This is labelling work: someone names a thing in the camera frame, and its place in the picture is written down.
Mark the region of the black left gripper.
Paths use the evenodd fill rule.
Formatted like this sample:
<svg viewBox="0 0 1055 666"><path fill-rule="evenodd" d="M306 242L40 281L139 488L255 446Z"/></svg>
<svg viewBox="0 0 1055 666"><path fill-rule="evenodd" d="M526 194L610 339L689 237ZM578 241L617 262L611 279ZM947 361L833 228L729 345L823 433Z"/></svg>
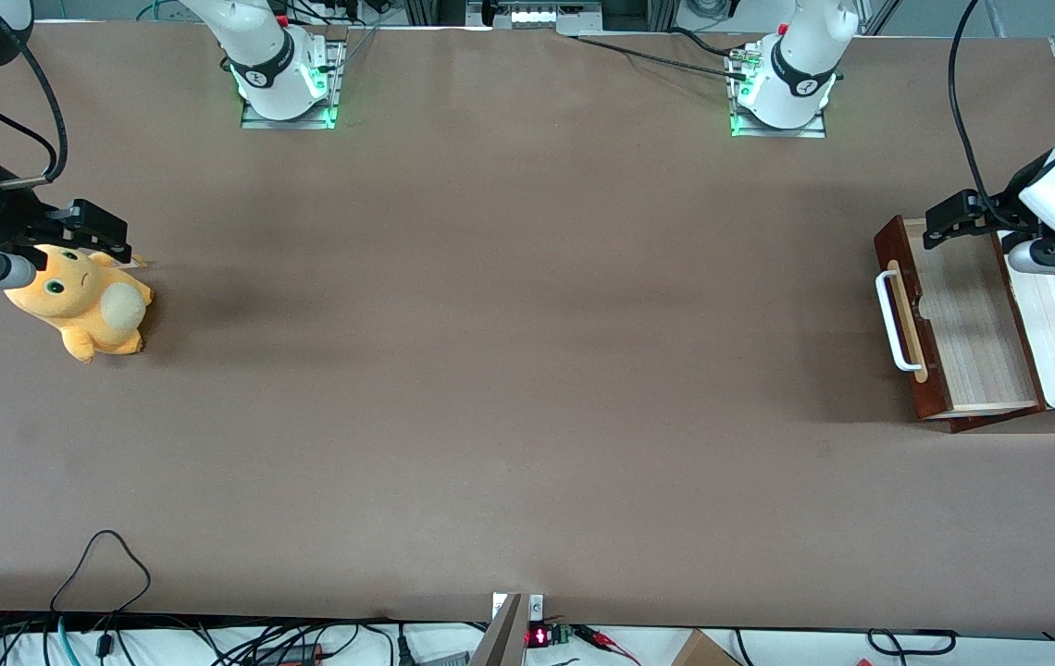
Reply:
<svg viewBox="0 0 1055 666"><path fill-rule="evenodd" d="M999 231L1020 233L1023 237L1042 236L1042 223L1027 203L1020 201L1020 193L1042 176L1051 153L1052 149L1048 149L1018 169L1005 189L990 199L990 211L975 190L955 192L947 199L931 206L925 212L924 248L934 250L939 244L953 239Z"/></svg>

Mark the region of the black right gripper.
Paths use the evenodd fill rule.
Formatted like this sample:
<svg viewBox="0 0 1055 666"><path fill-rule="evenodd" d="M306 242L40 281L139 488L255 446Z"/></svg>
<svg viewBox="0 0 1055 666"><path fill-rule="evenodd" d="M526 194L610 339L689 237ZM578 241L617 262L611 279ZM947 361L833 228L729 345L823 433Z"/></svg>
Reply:
<svg viewBox="0 0 1055 666"><path fill-rule="evenodd" d="M0 166L0 177L9 176L8 170ZM50 217L56 210L32 190L0 190L0 252L11 252L15 246L54 244L75 248L78 245L106 253L122 265L133 262L124 218L110 214L96 203L72 201L70 239L61 220Z"/></svg>

